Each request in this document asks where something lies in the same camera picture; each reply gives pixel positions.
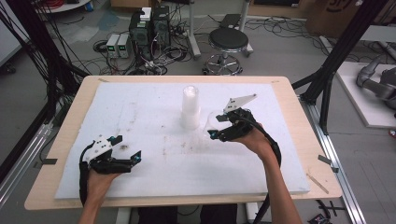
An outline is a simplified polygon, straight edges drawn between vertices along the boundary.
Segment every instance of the electrical wire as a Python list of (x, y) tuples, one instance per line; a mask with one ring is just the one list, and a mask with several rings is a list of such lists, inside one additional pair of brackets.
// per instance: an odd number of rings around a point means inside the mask
[(194, 213), (198, 210), (199, 207), (200, 207), (200, 206), (197, 205), (197, 206), (194, 208), (194, 210), (192, 210), (192, 212), (189, 212), (189, 213), (187, 213), (187, 214), (180, 213), (180, 212), (177, 212), (177, 213), (178, 213), (180, 216), (183, 216), (183, 217), (191, 216), (192, 214), (194, 214)]

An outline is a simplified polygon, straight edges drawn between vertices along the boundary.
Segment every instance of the electronic device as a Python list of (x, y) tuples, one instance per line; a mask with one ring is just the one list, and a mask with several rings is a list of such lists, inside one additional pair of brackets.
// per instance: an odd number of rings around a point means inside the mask
[(119, 49), (117, 43), (119, 42), (120, 35), (111, 35), (106, 43), (107, 55), (109, 58), (119, 58)]
[(300, 0), (254, 0), (255, 5), (297, 7)]
[(169, 6), (155, 7), (153, 9), (152, 21), (157, 45), (162, 49), (169, 47), (171, 45)]
[(153, 39), (151, 21), (141, 21), (141, 10), (137, 10), (132, 15), (129, 25), (129, 33), (133, 42), (135, 56), (144, 57), (147, 61), (152, 61), (151, 43)]
[(121, 34), (117, 47), (119, 48), (121, 58), (129, 58), (129, 55), (131, 55), (132, 52), (131, 37), (127, 34)]
[(142, 13), (140, 13), (141, 21), (151, 20), (151, 7), (142, 7)]

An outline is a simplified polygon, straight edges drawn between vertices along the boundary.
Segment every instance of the forearm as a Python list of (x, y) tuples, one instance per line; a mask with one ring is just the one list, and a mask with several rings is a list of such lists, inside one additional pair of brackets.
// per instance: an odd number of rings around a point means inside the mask
[(95, 223), (96, 217), (99, 213), (100, 207), (102, 206), (103, 200), (87, 199), (82, 214), (79, 219), (79, 224), (93, 224)]
[(261, 150), (259, 157), (265, 168), (273, 223), (302, 223), (269, 145)]

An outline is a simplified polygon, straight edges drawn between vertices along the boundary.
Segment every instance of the computer tower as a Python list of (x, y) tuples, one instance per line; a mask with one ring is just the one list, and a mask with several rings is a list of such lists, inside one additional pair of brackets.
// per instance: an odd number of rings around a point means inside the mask
[(140, 20), (140, 10), (132, 15), (129, 33), (133, 42), (134, 54), (141, 54), (147, 61), (152, 61), (151, 47), (153, 41), (152, 22)]
[(162, 49), (169, 47), (171, 45), (169, 6), (155, 7), (153, 9), (152, 21), (157, 45)]

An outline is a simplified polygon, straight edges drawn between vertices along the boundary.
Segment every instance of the tabletop surface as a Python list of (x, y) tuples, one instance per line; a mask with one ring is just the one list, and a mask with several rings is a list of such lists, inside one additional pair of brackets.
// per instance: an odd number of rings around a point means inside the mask
[[(70, 148), (78, 137), (78, 130), (89, 110), (93, 97), (100, 83), (251, 83), (271, 84), (279, 107), (282, 111), (290, 136), (296, 147), (298, 157), (308, 180), (310, 191), (304, 194), (291, 195), (293, 199), (337, 198), (341, 189), (330, 166), (318, 160), (324, 155), (319, 142), (312, 131), (308, 119), (285, 77), (86, 77), (70, 107), (64, 123), (56, 137), (48, 158), (58, 159), (55, 165), (44, 165), (25, 202), (30, 210), (81, 207), (76, 199), (55, 199)], [(258, 202), (264, 194), (230, 194), (230, 195), (195, 195), (195, 196), (162, 196), (111, 198), (104, 206), (150, 206), (170, 204), (202, 203), (245, 203)]]

